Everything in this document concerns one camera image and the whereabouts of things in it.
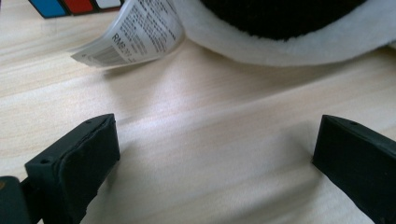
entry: care label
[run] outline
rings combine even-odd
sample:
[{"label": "care label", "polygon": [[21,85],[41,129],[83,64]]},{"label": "care label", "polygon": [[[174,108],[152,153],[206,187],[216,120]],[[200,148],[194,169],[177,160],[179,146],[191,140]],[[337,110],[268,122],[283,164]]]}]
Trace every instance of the care label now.
[{"label": "care label", "polygon": [[183,33],[172,0],[128,0],[107,31],[71,57],[96,67],[142,63],[171,52]]}]

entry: black fabric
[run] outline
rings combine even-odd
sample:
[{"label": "black fabric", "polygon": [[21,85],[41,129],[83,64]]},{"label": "black fabric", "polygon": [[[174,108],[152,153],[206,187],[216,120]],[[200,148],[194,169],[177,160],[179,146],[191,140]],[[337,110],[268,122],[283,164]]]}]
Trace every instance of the black fabric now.
[{"label": "black fabric", "polygon": [[289,39],[342,18],[366,0],[201,0],[220,19],[250,35]]}]

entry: paper tag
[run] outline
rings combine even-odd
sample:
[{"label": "paper tag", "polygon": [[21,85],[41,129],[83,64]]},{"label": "paper tag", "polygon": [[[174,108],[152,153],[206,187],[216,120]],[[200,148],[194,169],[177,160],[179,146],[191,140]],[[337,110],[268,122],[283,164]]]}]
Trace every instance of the paper tag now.
[{"label": "paper tag", "polygon": [[71,57],[96,67],[142,63],[171,52],[183,33],[171,0],[128,0],[107,31]]}]

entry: colorful box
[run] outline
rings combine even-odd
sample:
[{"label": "colorful box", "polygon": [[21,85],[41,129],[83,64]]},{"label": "colorful box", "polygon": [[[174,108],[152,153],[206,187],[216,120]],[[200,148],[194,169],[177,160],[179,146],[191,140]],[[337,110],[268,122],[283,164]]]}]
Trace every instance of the colorful box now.
[{"label": "colorful box", "polygon": [[115,10],[124,0],[29,0],[43,18]]}]

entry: plush toy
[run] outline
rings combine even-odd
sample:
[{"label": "plush toy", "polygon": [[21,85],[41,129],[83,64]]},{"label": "plush toy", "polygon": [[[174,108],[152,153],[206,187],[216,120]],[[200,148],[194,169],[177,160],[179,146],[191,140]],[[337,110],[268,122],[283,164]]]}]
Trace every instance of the plush toy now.
[{"label": "plush toy", "polygon": [[242,63],[335,63],[396,40],[396,0],[176,0],[187,36]]}]

